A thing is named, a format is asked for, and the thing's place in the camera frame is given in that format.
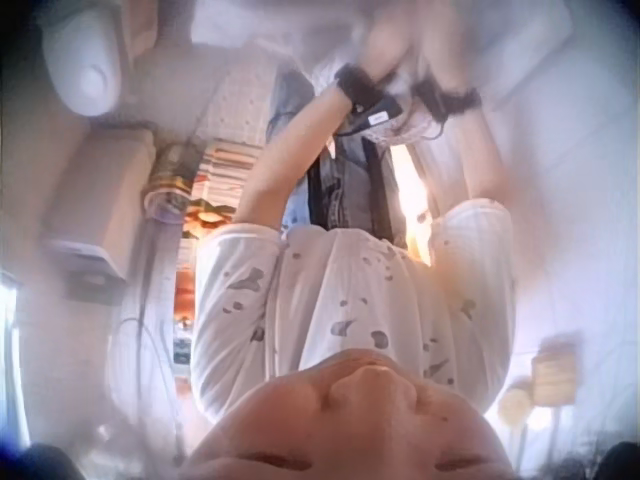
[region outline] wrist strap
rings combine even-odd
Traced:
[[[382,92],[360,67],[347,63],[336,72],[335,78],[338,88],[353,103],[353,113],[366,112],[382,100]]]
[[[463,94],[447,93],[430,77],[414,85],[413,93],[422,100],[438,123],[445,123],[451,115],[460,115],[482,105],[480,94],[475,88]]]

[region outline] nose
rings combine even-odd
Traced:
[[[335,382],[329,390],[334,407],[373,409],[378,412],[415,410],[417,391],[413,383],[390,368],[368,365]]]

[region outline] white t-shirt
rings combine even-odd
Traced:
[[[513,339],[509,213],[464,202],[434,222],[429,248],[431,267],[355,229],[221,228],[196,268],[199,408],[215,421],[269,378],[368,348],[486,410]]]

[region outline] air conditioner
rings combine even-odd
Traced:
[[[67,270],[96,283],[126,280],[154,160],[148,130],[94,131],[82,143],[46,222],[46,242]]]

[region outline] eye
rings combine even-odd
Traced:
[[[466,468],[475,467],[487,463],[485,459],[478,456],[450,458],[443,462],[438,462],[435,469],[439,472],[455,472]]]
[[[281,455],[274,455],[272,453],[256,452],[248,455],[242,455],[240,458],[243,460],[250,460],[252,462],[265,463],[272,467],[282,468],[284,470],[293,470],[296,472],[304,472],[311,468],[311,462],[301,460],[299,458],[284,457]]]

